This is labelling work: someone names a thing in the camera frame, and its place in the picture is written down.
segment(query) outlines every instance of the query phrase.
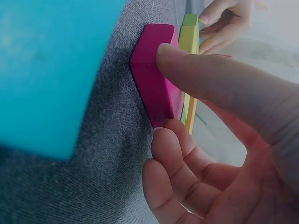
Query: gray fabric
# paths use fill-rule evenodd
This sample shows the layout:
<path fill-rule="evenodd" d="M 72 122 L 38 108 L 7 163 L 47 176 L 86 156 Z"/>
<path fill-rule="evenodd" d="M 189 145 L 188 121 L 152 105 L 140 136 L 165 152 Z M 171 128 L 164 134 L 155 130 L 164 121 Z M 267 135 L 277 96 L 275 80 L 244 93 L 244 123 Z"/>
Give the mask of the gray fabric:
<path fill-rule="evenodd" d="M 130 0 L 94 85 L 77 150 L 61 162 L 0 149 L 0 223 L 156 223 L 142 192 L 152 128 L 128 60 L 144 25 L 180 27 L 186 0 Z"/>

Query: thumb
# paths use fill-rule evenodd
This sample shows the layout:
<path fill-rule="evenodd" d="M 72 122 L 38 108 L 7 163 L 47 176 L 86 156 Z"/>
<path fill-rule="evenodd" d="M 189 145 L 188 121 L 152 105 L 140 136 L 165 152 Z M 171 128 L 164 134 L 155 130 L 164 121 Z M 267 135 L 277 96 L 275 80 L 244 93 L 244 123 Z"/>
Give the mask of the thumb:
<path fill-rule="evenodd" d="M 211 25 L 217 21 L 221 14 L 228 7 L 231 7 L 230 0 L 214 0 L 199 16 L 199 22 L 206 25 Z"/>
<path fill-rule="evenodd" d="M 271 146 L 281 177 L 299 193 L 299 86 L 219 55 L 160 45 L 157 65 L 182 91 L 240 118 Z"/>

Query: finger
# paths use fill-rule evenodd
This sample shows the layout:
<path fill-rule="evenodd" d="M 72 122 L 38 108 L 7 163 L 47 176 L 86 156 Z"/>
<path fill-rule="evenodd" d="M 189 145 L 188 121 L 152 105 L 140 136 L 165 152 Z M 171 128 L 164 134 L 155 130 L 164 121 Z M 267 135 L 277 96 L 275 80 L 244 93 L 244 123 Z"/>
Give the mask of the finger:
<path fill-rule="evenodd" d="M 211 55 L 211 54 L 216 54 L 219 51 L 221 51 L 223 48 L 228 46 L 230 43 L 229 42 L 222 42 L 219 43 L 213 47 L 211 47 L 209 50 L 206 50 L 205 52 L 202 53 L 202 55 Z"/>
<path fill-rule="evenodd" d="M 241 32 L 241 25 L 228 24 L 224 26 L 219 32 L 210 36 L 208 39 L 202 42 L 199 47 L 199 54 L 212 54 L 222 48 L 228 46 L 232 41 L 236 39 Z"/>
<path fill-rule="evenodd" d="M 259 139 L 261 140 L 261 137 L 258 133 L 256 133 L 253 127 L 248 126 L 235 115 L 219 109 L 208 101 L 203 101 L 203 103 L 207 105 L 223 121 L 223 123 L 246 147 L 247 151 L 251 150 L 255 142 L 257 142 Z"/>
<path fill-rule="evenodd" d="M 155 160 L 145 162 L 142 174 L 145 199 L 161 224 L 199 224 L 201 219 L 189 213 L 173 194 L 164 167 Z"/>
<path fill-rule="evenodd" d="M 166 128 L 156 130 L 151 151 L 153 158 L 165 168 L 178 200 L 195 214 L 204 217 L 220 191 L 202 183 L 184 163 L 175 133 Z"/>
<path fill-rule="evenodd" d="M 221 191 L 233 182 L 240 171 L 239 167 L 215 162 L 196 145 L 179 120 L 171 119 L 164 127 L 172 130 L 178 137 L 184 162 L 202 182 Z"/>
<path fill-rule="evenodd" d="M 224 10 L 226 10 L 230 6 L 230 0 L 214 0 L 200 14 L 199 21 L 206 25 L 210 25 L 214 21 L 217 21 L 221 17 L 221 14 L 224 12 Z"/>
<path fill-rule="evenodd" d="M 204 27 L 201 29 L 201 31 L 215 31 L 218 30 L 219 28 L 222 28 L 224 26 L 224 23 L 222 20 L 218 20 L 217 22 L 213 23 L 211 26 Z"/>
<path fill-rule="evenodd" d="M 157 65 L 182 91 L 236 115 L 252 126 L 267 144 L 279 140 L 276 133 L 284 128 L 292 109 L 295 109 L 292 119 L 299 114 L 297 84 L 231 58 L 187 55 L 163 44 Z"/>

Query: magenta block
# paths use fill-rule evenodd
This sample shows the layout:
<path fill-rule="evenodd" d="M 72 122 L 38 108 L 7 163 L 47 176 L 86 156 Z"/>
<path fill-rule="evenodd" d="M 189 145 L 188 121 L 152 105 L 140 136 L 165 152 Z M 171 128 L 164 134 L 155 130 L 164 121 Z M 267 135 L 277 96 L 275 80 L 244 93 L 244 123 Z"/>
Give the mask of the magenta block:
<path fill-rule="evenodd" d="M 148 24 L 130 59 L 132 74 L 153 128 L 165 119 L 181 119 L 184 94 L 158 70 L 157 49 L 161 43 L 178 47 L 177 29 L 168 24 Z"/>

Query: blue plastic container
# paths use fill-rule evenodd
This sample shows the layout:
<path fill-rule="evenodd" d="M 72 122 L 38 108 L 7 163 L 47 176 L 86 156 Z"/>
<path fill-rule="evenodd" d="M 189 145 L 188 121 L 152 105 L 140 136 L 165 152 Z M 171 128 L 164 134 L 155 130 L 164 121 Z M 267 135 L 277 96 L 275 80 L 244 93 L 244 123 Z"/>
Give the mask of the blue plastic container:
<path fill-rule="evenodd" d="M 0 0 L 0 146 L 68 159 L 125 0 Z"/>

